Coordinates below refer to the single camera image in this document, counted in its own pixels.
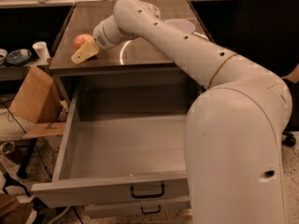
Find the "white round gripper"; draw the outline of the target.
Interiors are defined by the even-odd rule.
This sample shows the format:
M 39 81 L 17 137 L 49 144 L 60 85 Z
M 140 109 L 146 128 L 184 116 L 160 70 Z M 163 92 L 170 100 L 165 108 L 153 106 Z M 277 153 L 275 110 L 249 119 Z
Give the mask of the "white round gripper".
M 114 16 L 101 21 L 93 29 L 94 40 L 85 42 L 72 56 L 75 64 L 83 63 L 99 52 L 100 49 L 112 49 L 120 43 L 132 40 L 135 37 L 122 31 L 115 22 Z

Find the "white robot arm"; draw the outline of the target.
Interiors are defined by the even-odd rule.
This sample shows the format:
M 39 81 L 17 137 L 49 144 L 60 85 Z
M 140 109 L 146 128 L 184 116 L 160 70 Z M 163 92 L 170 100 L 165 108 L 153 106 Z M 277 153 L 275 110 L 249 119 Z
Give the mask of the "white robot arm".
M 186 117 L 184 155 L 194 224 L 287 224 L 281 137 L 292 98 L 276 74 L 119 0 L 74 53 L 82 63 L 141 37 L 205 88 Z

